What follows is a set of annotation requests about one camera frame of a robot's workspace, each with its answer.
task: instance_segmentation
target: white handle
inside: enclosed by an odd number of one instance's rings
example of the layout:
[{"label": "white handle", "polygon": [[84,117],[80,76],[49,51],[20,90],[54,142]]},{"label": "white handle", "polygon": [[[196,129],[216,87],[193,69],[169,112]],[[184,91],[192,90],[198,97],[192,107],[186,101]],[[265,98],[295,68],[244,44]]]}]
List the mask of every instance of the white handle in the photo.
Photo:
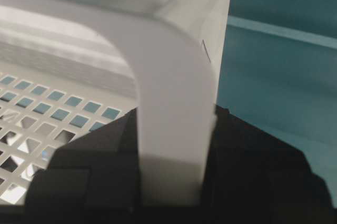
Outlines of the white handle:
[{"label": "white handle", "polygon": [[[197,204],[215,99],[214,74],[200,44],[140,15],[61,0],[0,0],[0,5],[82,24],[119,49],[137,81],[144,204]],[[113,60],[92,56],[83,63],[109,70]]]}]

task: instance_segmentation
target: square hole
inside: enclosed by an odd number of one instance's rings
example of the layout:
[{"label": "square hole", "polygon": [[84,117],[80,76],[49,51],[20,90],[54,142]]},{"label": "square hole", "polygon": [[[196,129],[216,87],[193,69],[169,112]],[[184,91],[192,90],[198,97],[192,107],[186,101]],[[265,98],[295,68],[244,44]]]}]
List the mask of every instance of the square hole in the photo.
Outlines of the square hole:
[{"label": "square hole", "polygon": [[8,203],[16,204],[26,193],[27,189],[11,184],[11,186],[0,196],[0,199]]},{"label": "square hole", "polygon": [[5,93],[5,95],[3,95],[0,99],[2,101],[5,101],[5,102],[9,102],[10,100],[12,100],[13,98],[16,97],[16,94],[12,93],[12,92],[7,92]]},{"label": "square hole", "polygon": [[49,161],[50,158],[53,156],[54,152],[56,149],[52,148],[52,147],[47,147],[45,148],[42,153],[39,155],[39,157],[44,160],[44,161]]},{"label": "square hole", "polygon": [[105,112],[102,114],[103,117],[106,117],[108,119],[114,120],[117,115],[119,114],[118,110],[112,109],[112,108],[107,108]]},{"label": "square hole", "polygon": [[47,123],[43,123],[35,132],[43,136],[48,136],[56,127]]},{"label": "square hole", "polygon": [[45,114],[50,108],[51,108],[50,105],[44,104],[44,103],[40,103],[40,104],[38,104],[37,107],[34,108],[33,111],[37,112],[39,114]]},{"label": "square hole", "polygon": [[82,99],[77,98],[77,97],[75,97],[75,96],[71,96],[71,97],[65,102],[65,104],[75,107],[75,106],[77,106],[81,101],[82,101]]},{"label": "square hole", "polygon": [[18,83],[15,88],[19,89],[19,90],[24,90],[26,89],[28,86],[30,86],[31,83],[28,83],[26,81],[21,81],[20,83]]},{"label": "square hole", "polygon": [[68,114],[69,114],[69,112],[67,112],[67,111],[64,111],[62,109],[57,109],[51,117],[53,119],[62,121],[62,120],[65,119],[65,117],[68,116]]},{"label": "square hole", "polygon": [[17,122],[16,125],[19,126],[20,128],[28,129],[35,122],[36,122],[36,119],[26,116],[22,120],[20,120],[19,122]]},{"label": "square hole", "polygon": [[34,102],[34,100],[32,100],[32,99],[23,98],[19,102],[17,102],[16,105],[20,106],[22,108],[27,108],[33,102]]},{"label": "square hole", "polygon": [[33,179],[33,176],[39,171],[39,170],[44,170],[43,168],[35,165],[35,164],[30,164],[27,169],[22,172],[20,177],[23,179],[26,179],[28,181],[31,181]]},{"label": "square hole", "polygon": [[83,117],[81,115],[76,115],[75,118],[72,119],[72,121],[70,122],[70,125],[74,125],[78,128],[82,128],[86,122],[88,122],[88,118]]},{"label": "square hole", "polygon": [[59,92],[59,91],[53,91],[48,98],[54,101],[58,101],[60,100],[60,98],[62,98],[64,96],[64,93]]},{"label": "square hole", "polygon": [[1,165],[0,168],[7,170],[9,172],[14,172],[19,165],[21,165],[24,160],[20,157],[16,157],[14,155],[8,157]]},{"label": "square hole", "polygon": [[15,133],[13,131],[9,131],[6,133],[1,139],[0,142],[5,143],[9,146],[13,145],[22,135],[19,133]]},{"label": "square hole", "polygon": [[6,76],[5,78],[3,78],[0,83],[5,84],[5,85],[9,85],[10,83],[12,83],[16,78],[11,77],[11,76]]},{"label": "square hole", "polygon": [[100,107],[101,107],[100,104],[89,102],[84,106],[83,110],[87,112],[95,113]]},{"label": "square hole", "polygon": [[32,93],[35,95],[42,95],[46,90],[47,88],[45,87],[37,86],[34,88],[34,90],[32,90]]},{"label": "square hole", "polygon": [[89,129],[90,132],[95,131],[98,128],[101,128],[102,126],[104,126],[105,124],[100,123],[100,122],[95,122],[95,124],[93,124],[93,126]]},{"label": "square hole", "polygon": [[15,118],[19,115],[20,113],[17,111],[13,111],[8,109],[6,112],[4,112],[1,116],[0,116],[0,120],[6,121],[8,123],[12,122],[13,120],[15,120]]},{"label": "square hole", "polygon": [[30,154],[37,148],[37,146],[39,146],[39,144],[38,141],[28,138],[17,149]]},{"label": "square hole", "polygon": [[74,136],[74,133],[67,130],[62,130],[61,133],[59,133],[58,136],[55,138],[55,140],[66,144],[70,142]]}]

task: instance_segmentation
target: black object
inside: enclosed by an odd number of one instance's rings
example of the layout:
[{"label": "black object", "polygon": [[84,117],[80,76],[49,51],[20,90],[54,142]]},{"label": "black object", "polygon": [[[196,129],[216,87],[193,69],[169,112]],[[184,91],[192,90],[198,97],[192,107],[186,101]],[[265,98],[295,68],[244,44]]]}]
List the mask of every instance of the black object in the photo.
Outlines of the black object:
[{"label": "black object", "polygon": [[8,223],[335,223],[303,153],[216,108],[200,206],[142,207],[136,110],[59,148]]}]

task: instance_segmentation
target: grid pattern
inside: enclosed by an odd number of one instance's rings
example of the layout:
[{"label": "grid pattern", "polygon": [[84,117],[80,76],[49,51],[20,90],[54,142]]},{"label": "grid pattern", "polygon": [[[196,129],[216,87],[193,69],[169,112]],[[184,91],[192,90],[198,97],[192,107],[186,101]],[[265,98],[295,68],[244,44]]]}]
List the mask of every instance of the grid pattern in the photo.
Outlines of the grid pattern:
[{"label": "grid pattern", "polygon": [[75,92],[0,73],[0,204],[23,203],[57,148],[121,115]]}]

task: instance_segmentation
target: teal wall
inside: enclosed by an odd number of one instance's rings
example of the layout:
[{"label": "teal wall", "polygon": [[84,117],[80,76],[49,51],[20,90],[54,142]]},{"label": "teal wall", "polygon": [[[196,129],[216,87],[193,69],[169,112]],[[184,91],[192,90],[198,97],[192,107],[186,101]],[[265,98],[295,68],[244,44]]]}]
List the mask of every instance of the teal wall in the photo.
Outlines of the teal wall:
[{"label": "teal wall", "polygon": [[337,206],[337,0],[231,0],[230,16],[303,33],[229,21],[218,104],[302,150]]}]

